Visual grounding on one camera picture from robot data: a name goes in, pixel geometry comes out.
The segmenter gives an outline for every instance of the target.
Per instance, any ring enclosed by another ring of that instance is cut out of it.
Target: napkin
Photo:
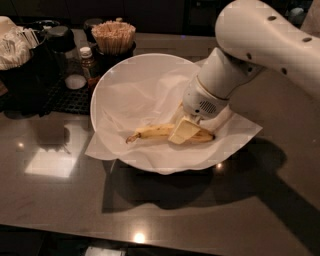
[[[97,90],[103,93],[102,115],[86,154],[101,160],[119,159],[141,170],[171,174],[214,166],[238,151],[261,127],[226,107],[214,120],[201,125],[216,138],[207,143],[176,145],[148,139],[126,144],[134,130],[150,124],[168,123],[179,106],[197,65],[183,65],[147,79],[115,83]]]

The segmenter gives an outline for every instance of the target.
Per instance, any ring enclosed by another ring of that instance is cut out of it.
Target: gray table
[[[84,154],[90,118],[0,114],[0,224],[222,255],[320,254],[320,103],[264,70],[231,100],[263,130],[161,176]]]

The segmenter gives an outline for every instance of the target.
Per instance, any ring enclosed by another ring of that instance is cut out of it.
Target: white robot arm
[[[183,96],[184,111],[216,117],[232,92],[267,67],[320,100],[320,39],[259,0],[236,0],[216,22],[215,48]]]

